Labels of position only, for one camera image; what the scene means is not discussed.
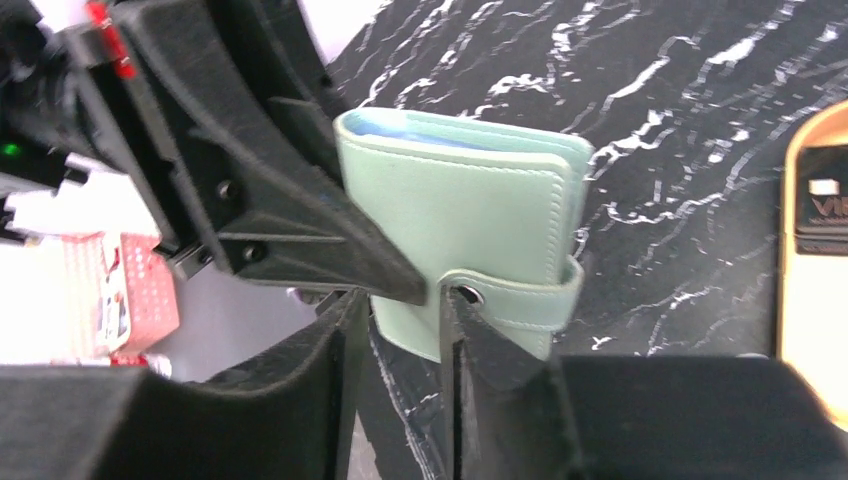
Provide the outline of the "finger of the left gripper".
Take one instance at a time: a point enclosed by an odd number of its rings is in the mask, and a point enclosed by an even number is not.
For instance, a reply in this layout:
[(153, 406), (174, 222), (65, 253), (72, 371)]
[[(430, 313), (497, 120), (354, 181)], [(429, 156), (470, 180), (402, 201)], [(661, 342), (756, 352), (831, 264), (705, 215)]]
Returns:
[(216, 266), (260, 284), (361, 288), (414, 305), (418, 270), (349, 198), (344, 103), (295, 1), (119, 1), (126, 82)]

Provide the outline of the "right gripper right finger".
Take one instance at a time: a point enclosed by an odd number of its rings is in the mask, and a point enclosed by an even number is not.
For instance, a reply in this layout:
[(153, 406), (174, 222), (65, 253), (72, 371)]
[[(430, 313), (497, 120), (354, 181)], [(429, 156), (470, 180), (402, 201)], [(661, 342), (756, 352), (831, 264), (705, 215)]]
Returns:
[(458, 288), (440, 299), (452, 479), (843, 479), (807, 385), (751, 357), (539, 360)]

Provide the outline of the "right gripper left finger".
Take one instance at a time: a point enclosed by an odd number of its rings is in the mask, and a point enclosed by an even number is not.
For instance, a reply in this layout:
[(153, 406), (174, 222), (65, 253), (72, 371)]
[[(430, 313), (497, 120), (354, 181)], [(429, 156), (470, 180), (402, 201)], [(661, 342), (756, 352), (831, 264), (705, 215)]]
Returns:
[(5, 479), (343, 479), (368, 297), (204, 383), (146, 367), (5, 366)]

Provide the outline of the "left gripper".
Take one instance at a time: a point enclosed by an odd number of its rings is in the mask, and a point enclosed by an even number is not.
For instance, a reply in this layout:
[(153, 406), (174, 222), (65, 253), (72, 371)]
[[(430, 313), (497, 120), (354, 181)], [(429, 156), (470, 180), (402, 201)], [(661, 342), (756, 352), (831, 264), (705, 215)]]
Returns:
[(127, 89), (138, 71), (115, 5), (86, 1), (82, 23), (53, 32), (32, 2), (2, 2), (1, 196), (87, 182), (77, 154), (129, 175), (164, 236), (166, 163)]

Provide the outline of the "mint green card holder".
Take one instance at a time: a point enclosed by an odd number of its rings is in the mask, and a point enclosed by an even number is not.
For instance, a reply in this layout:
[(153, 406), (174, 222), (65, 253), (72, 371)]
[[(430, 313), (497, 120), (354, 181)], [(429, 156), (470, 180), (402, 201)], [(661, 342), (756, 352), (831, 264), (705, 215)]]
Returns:
[(427, 301), (373, 296), (377, 329), (440, 358), (440, 292), (468, 292), (504, 337), (544, 359), (584, 280), (573, 255), (593, 145), (578, 136), (365, 107), (333, 124), (348, 196), (425, 279)]

